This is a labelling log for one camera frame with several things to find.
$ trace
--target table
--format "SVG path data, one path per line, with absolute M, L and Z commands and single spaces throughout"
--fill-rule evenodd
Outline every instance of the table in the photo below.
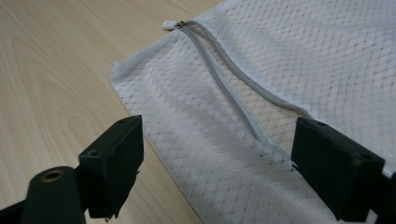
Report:
M 167 35 L 220 0 L 1 0 L 0 209 L 23 200 L 29 181 L 78 154 L 129 116 L 110 83 L 111 64 Z M 111 223 L 200 223 L 145 142 L 130 197 Z M 105 223 L 90 219 L 88 223 Z

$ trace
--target mesh laundry bag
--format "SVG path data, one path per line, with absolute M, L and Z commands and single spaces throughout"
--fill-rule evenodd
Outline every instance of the mesh laundry bag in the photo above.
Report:
M 291 168 L 298 116 L 395 171 L 394 1 L 235 0 L 193 21 L 111 78 L 203 222 L 336 222 Z

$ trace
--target light wood tabletop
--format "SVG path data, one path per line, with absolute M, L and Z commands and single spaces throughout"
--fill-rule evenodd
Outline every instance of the light wood tabletop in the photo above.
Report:
M 0 209 L 29 181 L 78 154 L 128 117 L 111 64 L 167 35 L 220 0 L 0 0 Z M 120 217 L 110 223 L 200 223 L 145 143 L 145 160 Z M 90 219 L 88 223 L 105 223 Z

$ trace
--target wooden table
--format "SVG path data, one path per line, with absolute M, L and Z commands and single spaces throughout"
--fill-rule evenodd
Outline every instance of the wooden table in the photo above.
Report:
M 0 0 L 0 209 L 26 196 L 50 167 L 129 116 L 110 84 L 111 64 L 164 37 L 220 0 Z M 199 223 L 145 144 L 130 197 L 111 223 Z M 88 223 L 105 223 L 90 219 Z

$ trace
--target zipper slider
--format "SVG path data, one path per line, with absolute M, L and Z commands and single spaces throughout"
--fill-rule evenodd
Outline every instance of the zipper slider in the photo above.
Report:
M 184 26 L 184 21 L 165 21 L 163 23 L 164 30 L 176 30 L 182 26 Z

